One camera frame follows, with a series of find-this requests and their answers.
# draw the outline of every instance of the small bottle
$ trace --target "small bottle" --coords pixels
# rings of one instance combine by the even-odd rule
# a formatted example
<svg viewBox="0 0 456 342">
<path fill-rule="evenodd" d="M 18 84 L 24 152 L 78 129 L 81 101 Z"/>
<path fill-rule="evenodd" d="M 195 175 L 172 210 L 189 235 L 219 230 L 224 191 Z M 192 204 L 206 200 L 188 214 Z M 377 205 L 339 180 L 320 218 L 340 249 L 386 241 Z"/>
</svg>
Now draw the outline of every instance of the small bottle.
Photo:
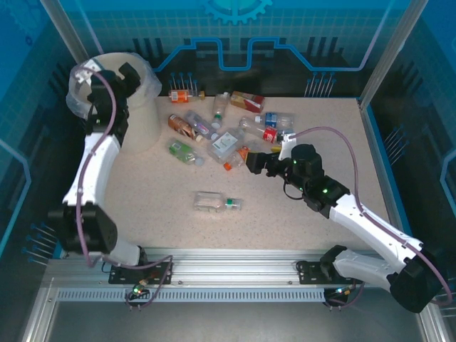
<svg viewBox="0 0 456 342">
<path fill-rule="evenodd" d="M 189 110 L 187 114 L 185 114 L 184 119 L 206 139 L 215 140 L 218 138 L 219 135 L 217 134 L 217 130 L 193 110 Z"/>
<path fill-rule="evenodd" d="M 241 210 L 242 199 L 225 198 L 220 192 L 199 191 L 195 195 L 193 208 L 208 212 L 223 212 L 224 210 Z"/>
<path fill-rule="evenodd" d="M 242 146 L 238 150 L 234 151 L 223 164 L 225 170 L 230 171 L 233 167 L 241 167 L 245 164 L 249 151 L 250 149 L 247 146 Z"/>
<path fill-rule="evenodd" d="M 257 115 L 255 117 L 256 123 L 261 123 L 265 126 L 271 126 L 277 130 L 292 130 L 294 117 L 292 114 L 287 113 L 273 113 L 269 112 L 265 115 Z"/>
<path fill-rule="evenodd" d="M 175 114 L 170 115 L 170 117 L 168 118 L 168 126 L 170 126 L 179 134 L 189 137 L 192 140 L 195 140 L 197 143 L 202 140 L 202 135 L 196 132 L 196 130 L 193 129 L 192 126 L 190 126 L 188 123 L 186 123 L 183 119 L 179 118 Z"/>
<path fill-rule="evenodd" d="M 265 141 L 269 141 L 274 144 L 277 139 L 277 130 L 274 127 L 260 125 L 255 123 L 253 120 L 248 118 L 242 118 L 239 121 L 239 127 L 242 128 L 246 133 L 256 135 Z"/>
<path fill-rule="evenodd" d="M 222 118 L 225 114 L 225 109 L 229 102 L 229 93 L 226 91 L 223 94 L 217 94 L 214 98 L 214 105 L 212 106 L 212 127 L 218 130 L 222 126 Z"/>
<path fill-rule="evenodd" d="M 172 155 L 187 165 L 201 166 L 204 164 L 204 159 L 199 157 L 189 145 L 180 142 L 178 139 L 171 139 L 168 148 Z"/>
<path fill-rule="evenodd" d="M 208 146 L 207 154 L 219 164 L 224 164 L 227 158 L 243 145 L 243 142 L 244 131 L 240 128 L 230 128 Z"/>
</svg>

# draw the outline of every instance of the clear plastic packaging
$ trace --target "clear plastic packaging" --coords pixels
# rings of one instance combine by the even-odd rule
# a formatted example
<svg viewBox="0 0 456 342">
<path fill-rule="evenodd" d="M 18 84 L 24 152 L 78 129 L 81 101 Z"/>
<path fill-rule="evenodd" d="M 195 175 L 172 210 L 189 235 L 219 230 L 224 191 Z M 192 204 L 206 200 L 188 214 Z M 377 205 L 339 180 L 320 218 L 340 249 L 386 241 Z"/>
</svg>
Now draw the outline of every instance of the clear plastic packaging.
<svg viewBox="0 0 456 342">
<path fill-rule="evenodd" d="M 216 162 L 223 164 L 233 152 L 243 145 L 243 142 L 244 131 L 240 128 L 230 128 L 208 146 L 207 154 Z"/>
<path fill-rule="evenodd" d="M 193 201 L 195 210 L 208 212 L 223 212 L 224 210 L 241 210 L 242 199 L 226 198 L 220 192 L 199 191 L 195 194 Z"/>
<path fill-rule="evenodd" d="M 294 115 L 288 113 L 268 112 L 265 115 L 257 115 L 255 123 L 261 123 L 265 126 L 271 126 L 277 130 L 292 130 Z"/>
<path fill-rule="evenodd" d="M 261 138 L 270 143 L 275 143 L 277 139 L 277 129 L 271 126 L 263 126 L 259 123 L 255 123 L 253 120 L 248 118 L 242 118 L 239 121 L 239 127 L 246 133 L 253 134 L 258 138 Z"/>
<path fill-rule="evenodd" d="M 187 114 L 185 114 L 184 120 L 208 140 L 215 140 L 219 136 L 217 130 L 193 110 L 189 110 Z"/>
<path fill-rule="evenodd" d="M 204 159 L 198 156 L 198 154 L 189 146 L 179 141 L 178 139 L 171 139 L 168 143 L 168 150 L 178 160 L 184 162 L 187 165 L 202 166 Z"/>
<path fill-rule="evenodd" d="M 222 126 L 222 119 L 225 114 L 229 102 L 229 93 L 224 92 L 223 94 L 217 94 L 214 98 L 214 105 L 212 106 L 212 127 L 218 130 Z"/>
</svg>

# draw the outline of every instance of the cardboard box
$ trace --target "cardboard box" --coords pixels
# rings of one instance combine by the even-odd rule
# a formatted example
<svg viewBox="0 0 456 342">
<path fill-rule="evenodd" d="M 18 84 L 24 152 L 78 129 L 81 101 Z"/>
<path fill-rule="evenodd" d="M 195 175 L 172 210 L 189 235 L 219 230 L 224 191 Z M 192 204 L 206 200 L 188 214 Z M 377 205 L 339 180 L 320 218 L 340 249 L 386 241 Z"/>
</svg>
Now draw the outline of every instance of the cardboard box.
<svg viewBox="0 0 456 342">
<path fill-rule="evenodd" d="M 260 113 L 264 107 L 264 96 L 233 91 L 231 104 L 253 113 Z"/>
</svg>

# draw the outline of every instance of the red label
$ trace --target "red label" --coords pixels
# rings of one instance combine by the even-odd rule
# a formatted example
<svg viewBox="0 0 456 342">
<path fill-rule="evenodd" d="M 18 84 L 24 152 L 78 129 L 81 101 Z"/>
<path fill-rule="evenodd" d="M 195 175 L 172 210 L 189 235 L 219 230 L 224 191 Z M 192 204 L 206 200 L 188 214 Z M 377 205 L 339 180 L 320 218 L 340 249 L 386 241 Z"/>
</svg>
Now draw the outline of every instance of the red label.
<svg viewBox="0 0 456 342">
<path fill-rule="evenodd" d="M 273 127 L 266 127 L 266 130 L 263 133 L 263 140 L 274 143 L 277 136 L 277 130 Z"/>
</svg>

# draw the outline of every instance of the speckled tabletop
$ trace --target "speckled tabletop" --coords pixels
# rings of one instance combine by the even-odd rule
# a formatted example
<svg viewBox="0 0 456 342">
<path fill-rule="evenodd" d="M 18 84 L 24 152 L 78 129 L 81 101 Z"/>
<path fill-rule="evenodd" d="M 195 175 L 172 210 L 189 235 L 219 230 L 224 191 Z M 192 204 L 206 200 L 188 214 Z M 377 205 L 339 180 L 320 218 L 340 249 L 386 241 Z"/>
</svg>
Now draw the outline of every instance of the speckled tabletop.
<svg viewBox="0 0 456 342">
<path fill-rule="evenodd" d="M 119 154 L 108 180 L 105 210 L 121 236 L 144 247 L 328 249 L 342 244 L 369 249 L 346 228 L 311 211 L 304 202 L 289 200 L 282 192 L 281 178 L 253 175 L 246 167 L 227 172 L 207 155 L 208 140 L 196 143 L 168 128 L 170 114 L 183 117 L 189 109 L 209 120 L 212 104 L 213 98 L 182 105 L 158 98 L 159 141 L 138 155 Z M 355 99 L 267 98 L 264 110 L 295 113 L 296 132 L 329 125 L 345 134 L 358 159 L 361 201 L 383 219 L 388 218 Z M 253 118 L 255 114 L 229 105 L 219 132 L 236 127 L 242 116 Z M 166 148 L 171 137 L 194 147 L 206 163 L 189 166 L 175 159 Z M 246 141 L 254 138 L 246 135 Z M 353 189 L 350 154 L 337 135 L 310 133 L 299 138 L 299 143 L 313 144 L 322 156 L 326 174 Z M 290 195 L 299 194 L 289 188 Z M 242 210 L 196 212 L 192 205 L 198 190 L 241 198 Z"/>
</svg>

